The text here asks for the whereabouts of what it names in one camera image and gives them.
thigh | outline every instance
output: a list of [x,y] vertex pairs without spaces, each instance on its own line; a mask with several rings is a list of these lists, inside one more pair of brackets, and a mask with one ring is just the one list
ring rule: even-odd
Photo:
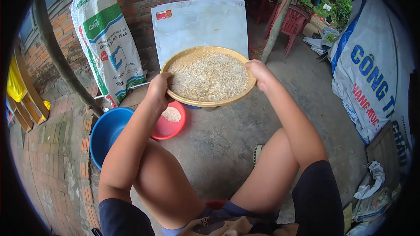
[[230,201],[256,213],[276,212],[298,170],[299,165],[291,152],[289,140],[281,128],[264,145],[251,174]]
[[144,150],[133,186],[163,228],[181,228],[205,208],[178,160],[153,139]]

red plastic chair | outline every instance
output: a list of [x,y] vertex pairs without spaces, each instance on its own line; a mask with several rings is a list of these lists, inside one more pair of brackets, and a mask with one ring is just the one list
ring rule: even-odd
[[204,202],[207,206],[209,206],[212,210],[220,210],[225,205],[226,201],[228,199],[224,200],[208,200]]
[[278,0],[245,0],[247,11],[255,18],[255,23],[268,21],[273,10],[276,8]]
[[[272,23],[274,22],[274,18],[277,14],[279,7],[280,7],[280,4],[277,5],[275,10],[271,14],[270,21],[265,27],[265,38],[268,38],[268,36],[270,35],[271,26],[272,26]],[[310,17],[306,11],[304,11],[303,9],[295,5],[290,5],[289,9],[287,10],[287,14],[284,19],[283,25],[281,26],[281,29],[280,29],[281,33],[284,33],[289,36],[289,39],[287,41],[286,52],[284,53],[284,58],[287,57],[290,49],[295,44],[296,39],[298,38],[299,34],[302,33],[303,29],[305,28],[306,24],[309,21],[310,21]]]

rice grain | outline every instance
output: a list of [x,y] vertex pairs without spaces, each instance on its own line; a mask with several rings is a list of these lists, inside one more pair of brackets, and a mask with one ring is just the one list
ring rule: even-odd
[[173,62],[168,72],[173,73],[169,89],[193,101],[222,101],[248,88],[247,69],[228,54],[195,52]]
[[167,107],[162,116],[169,122],[179,122],[181,120],[181,113],[174,107]]

round tray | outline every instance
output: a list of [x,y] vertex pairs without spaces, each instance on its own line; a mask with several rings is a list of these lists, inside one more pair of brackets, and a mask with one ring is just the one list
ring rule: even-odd
[[[194,47],[194,48],[190,48],[190,49],[186,49],[183,50],[181,52],[178,52],[177,54],[173,55],[170,59],[168,59],[165,64],[163,65],[160,73],[166,72],[169,68],[169,66],[175,62],[176,60],[180,59],[183,56],[195,53],[195,52],[203,52],[203,51],[214,51],[214,52],[219,52],[219,53],[224,53],[224,54],[229,54],[234,56],[235,58],[239,59],[239,61],[241,61],[242,63],[247,63],[249,62],[249,59],[247,59],[244,55],[231,50],[231,49],[227,49],[224,47],[217,47],[217,46],[202,46],[202,47]],[[192,105],[192,106],[198,106],[198,107],[218,107],[218,106],[224,106],[227,104],[230,104],[232,102],[235,102],[243,97],[245,97],[251,90],[252,88],[255,86],[255,82],[257,81],[257,79],[251,74],[251,72],[249,72],[249,70],[247,70],[248,73],[248,88],[243,91],[242,93],[240,93],[237,96],[222,100],[222,101],[193,101],[190,99],[187,99],[185,97],[181,97],[177,94],[175,94],[174,92],[172,92],[170,89],[167,90],[168,95],[170,95],[173,99],[175,99],[176,101],[188,104],[188,105]]]

hand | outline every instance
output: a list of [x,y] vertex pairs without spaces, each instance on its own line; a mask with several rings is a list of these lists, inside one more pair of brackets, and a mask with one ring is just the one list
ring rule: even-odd
[[274,74],[267,68],[267,66],[259,60],[250,60],[250,62],[246,63],[245,66],[257,79],[257,87],[260,91],[266,91],[270,81],[277,80]]
[[149,89],[147,90],[146,98],[155,103],[160,110],[164,111],[168,107],[168,103],[173,99],[166,94],[168,89],[168,79],[172,76],[170,72],[164,72],[155,76],[150,81]]

